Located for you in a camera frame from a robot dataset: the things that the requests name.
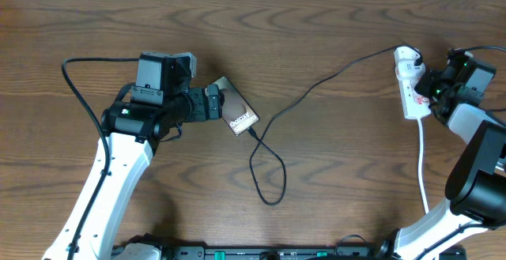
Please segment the Galaxy smartphone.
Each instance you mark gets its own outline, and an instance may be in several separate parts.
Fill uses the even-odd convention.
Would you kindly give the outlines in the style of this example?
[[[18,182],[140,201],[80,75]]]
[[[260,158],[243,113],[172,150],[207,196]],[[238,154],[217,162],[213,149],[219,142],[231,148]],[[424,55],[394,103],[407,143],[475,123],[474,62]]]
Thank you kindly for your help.
[[[236,136],[260,120],[256,111],[227,77],[219,78],[214,84],[224,96],[222,118]]]

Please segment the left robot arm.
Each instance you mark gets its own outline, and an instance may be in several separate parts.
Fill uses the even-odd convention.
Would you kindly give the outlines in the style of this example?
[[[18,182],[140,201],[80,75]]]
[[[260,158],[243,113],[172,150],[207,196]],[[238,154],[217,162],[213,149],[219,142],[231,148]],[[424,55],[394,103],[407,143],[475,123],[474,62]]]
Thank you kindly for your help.
[[[216,84],[182,91],[166,106],[123,102],[132,94],[159,96],[160,89],[124,85],[99,126],[92,170],[63,230],[45,259],[109,259],[138,180],[169,130],[184,122],[219,119],[225,96]]]

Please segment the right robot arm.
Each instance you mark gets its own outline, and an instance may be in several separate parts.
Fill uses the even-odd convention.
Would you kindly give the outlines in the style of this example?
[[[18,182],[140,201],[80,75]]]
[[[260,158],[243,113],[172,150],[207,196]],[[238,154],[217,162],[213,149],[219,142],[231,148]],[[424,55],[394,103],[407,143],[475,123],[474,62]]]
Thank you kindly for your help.
[[[459,241],[505,225],[505,126],[479,107],[496,68],[464,51],[444,70],[430,70],[415,86],[436,119],[466,142],[449,175],[445,198],[419,221],[392,232],[379,259],[433,259]]]

